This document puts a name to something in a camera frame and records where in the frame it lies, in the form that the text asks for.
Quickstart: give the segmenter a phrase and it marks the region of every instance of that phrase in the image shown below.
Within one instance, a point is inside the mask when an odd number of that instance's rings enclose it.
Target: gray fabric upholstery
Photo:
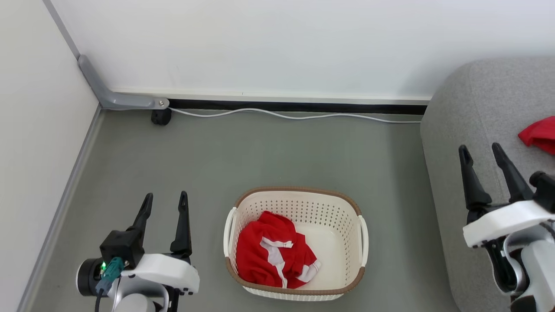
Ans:
[[[468,146],[474,168],[494,202],[508,190],[491,144],[499,142],[525,178],[555,173],[555,157],[526,147],[517,134],[555,115],[555,58],[491,59],[462,66],[433,96],[421,135],[451,291],[463,312],[508,311],[484,249],[465,244],[466,224],[458,147]]]

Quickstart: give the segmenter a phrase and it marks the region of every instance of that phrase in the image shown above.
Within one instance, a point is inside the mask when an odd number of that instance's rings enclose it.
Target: basket rim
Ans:
[[[331,191],[331,190],[322,190],[322,189],[307,188],[307,187],[259,187],[259,188],[250,189],[237,200],[237,202],[235,203],[235,206],[238,207],[245,198],[247,198],[248,196],[254,193],[259,193],[259,192],[306,192],[306,193],[316,193],[316,194],[322,194],[322,195],[335,196],[348,202],[353,208],[353,210],[355,211],[357,216],[362,215],[359,206],[355,203],[354,200],[352,200],[347,195],[343,193]],[[359,269],[359,273],[357,274],[355,279],[349,285],[343,288],[325,289],[325,290],[302,290],[302,289],[299,290],[299,289],[271,287],[271,286],[259,285],[259,284],[248,282],[242,279],[241,277],[239,277],[239,275],[235,272],[235,270],[231,266],[231,259],[229,259],[228,256],[225,257],[225,266],[228,269],[228,272],[231,275],[231,277],[237,283],[241,284],[241,286],[243,287],[262,290],[262,291],[269,291],[271,293],[278,293],[278,294],[308,295],[308,296],[329,296],[329,295],[340,295],[340,294],[347,293],[353,290],[353,288],[355,288],[359,284],[359,282],[362,280],[362,276],[364,275],[364,271],[365,271],[365,267],[361,266]]]

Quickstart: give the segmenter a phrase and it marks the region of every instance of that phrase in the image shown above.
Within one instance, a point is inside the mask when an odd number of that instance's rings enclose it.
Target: white plastic basket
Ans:
[[[297,289],[257,285],[239,277],[235,262],[239,233],[263,211],[289,218],[297,232],[322,262],[318,274]],[[231,276],[248,292],[284,300],[334,300],[362,279],[368,258],[368,228],[356,203],[331,191],[279,187],[245,193],[228,214],[224,230],[224,255]]]

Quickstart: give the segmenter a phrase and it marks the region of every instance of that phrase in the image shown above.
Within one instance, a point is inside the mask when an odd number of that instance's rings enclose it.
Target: teal connector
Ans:
[[[107,294],[110,288],[112,288],[112,283],[121,275],[125,265],[120,257],[112,258],[112,261],[106,267],[106,270],[100,277],[101,280],[98,282],[96,288],[97,293],[100,293],[102,289],[103,294]]]

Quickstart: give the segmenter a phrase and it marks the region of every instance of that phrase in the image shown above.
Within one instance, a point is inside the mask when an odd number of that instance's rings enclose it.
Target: black baseboard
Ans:
[[[368,105],[335,103],[281,103],[281,102],[243,102],[227,100],[183,100],[170,99],[170,107],[175,109],[218,109],[235,110],[240,108],[259,108],[272,112],[322,112],[322,113],[376,113],[424,115],[425,105]]]

